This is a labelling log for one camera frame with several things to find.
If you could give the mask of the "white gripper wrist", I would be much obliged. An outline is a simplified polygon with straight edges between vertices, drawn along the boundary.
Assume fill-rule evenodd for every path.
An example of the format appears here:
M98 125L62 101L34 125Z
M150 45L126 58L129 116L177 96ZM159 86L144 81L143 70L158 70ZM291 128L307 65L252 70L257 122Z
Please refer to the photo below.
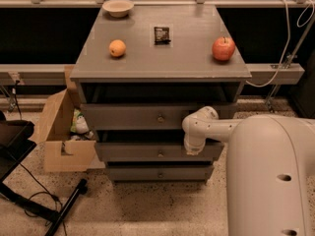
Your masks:
M206 140L203 138L184 136L184 147L189 155L198 155L203 151L205 144Z

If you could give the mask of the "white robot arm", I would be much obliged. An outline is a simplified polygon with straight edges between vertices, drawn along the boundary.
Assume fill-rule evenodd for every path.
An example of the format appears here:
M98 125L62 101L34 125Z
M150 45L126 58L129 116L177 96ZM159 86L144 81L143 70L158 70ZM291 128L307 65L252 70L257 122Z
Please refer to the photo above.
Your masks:
M220 119L210 106L182 122L188 153L227 144L228 236L314 236L307 178L315 173L315 120L275 114Z

